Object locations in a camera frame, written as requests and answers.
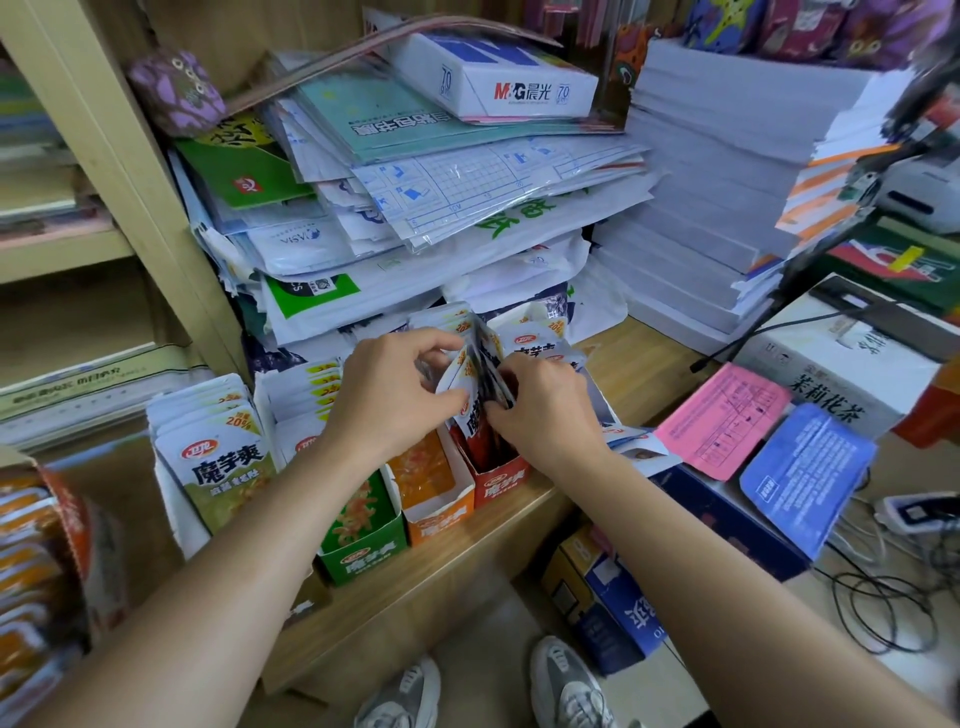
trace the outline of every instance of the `snack packet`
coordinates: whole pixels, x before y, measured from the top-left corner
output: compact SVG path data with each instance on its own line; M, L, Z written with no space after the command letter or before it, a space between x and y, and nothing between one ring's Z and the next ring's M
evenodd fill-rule
M320 437L326 427L326 418L330 410L309 412L292 420L282 420L276 424L274 444L289 463L302 449Z
M354 493L326 532L321 549L330 553L373 533L394 519L394 506L379 471Z
M159 434L156 449L211 534L276 474L259 417L248 402Z
M437 430L430 430L426 437L388 464L404 509L448 493L456 486Z
M83 657L77 644L71 644L44 659L15 692L0 700L0 728L13 728L57 686L67 670Z
M50 554L14 564L0 571L0 598L7 598L28 592L40 591L43 603L57 601L63 586L60 579L63 570Z
M47 642L29 622L0 624L0 676L13 672L26 679L43 664L47 651Z
M487 422L487 415L482 407L480 368L480 359L472 344L467 344L447 368L437 385L437 392L445 392L448 389L467 391L466 404L452 419L463 435L473 467L479 473L485 473L496 467L498 463L493 428Z

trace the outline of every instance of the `hand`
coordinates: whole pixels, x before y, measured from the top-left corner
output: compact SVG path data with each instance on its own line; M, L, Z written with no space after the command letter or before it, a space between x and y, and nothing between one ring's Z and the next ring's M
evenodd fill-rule
M429 392L416 362L441 367L448 363L441 349L457 351L463 346L459 336L438 328L361 341L344 365L343 383L321 443L340 456L356 456L367 472L418 443L461 410L467 392Z
M493 429L523 458L553 480L610 450L587 394L587 380L568 364L512 353L500 366L516 380L516 406L485 403Z

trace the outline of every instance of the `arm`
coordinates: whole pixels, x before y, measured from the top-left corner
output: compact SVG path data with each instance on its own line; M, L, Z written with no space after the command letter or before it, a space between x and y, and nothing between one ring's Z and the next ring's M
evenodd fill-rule
M436 329L362 342L324 434L299 454L40 709L29 726L234 726L324 533L360 484L459 412L415 361L457 350Z
M953 726L886 667L610 452L586 383L513 355L491 424L600 525L725 725Z

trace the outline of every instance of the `shoe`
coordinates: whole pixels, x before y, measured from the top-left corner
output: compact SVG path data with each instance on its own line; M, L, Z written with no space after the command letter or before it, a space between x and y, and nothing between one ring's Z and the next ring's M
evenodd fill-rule
M434 728L440 705L440 669L423 655L364 703L353 728Z
M530 660L530 680L540 728L616 728L600 683L563 640L540 640Z

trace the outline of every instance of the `green display box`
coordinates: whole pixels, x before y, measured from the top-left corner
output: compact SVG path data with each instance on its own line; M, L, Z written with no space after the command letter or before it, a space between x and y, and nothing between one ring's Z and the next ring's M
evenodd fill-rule
M346 546L335 550L324 550L321 546L317 551L317 556L324 563L330 580L338 587L348 584L360 574L382 564L408 546L406 529L403 527L400 493L386 471L386 466L381 468L379 473L375 473L372 479L375 476L382 478L383 490L390 498L394 517L374 532ZM324 539L324 543L328 544L328 539Z

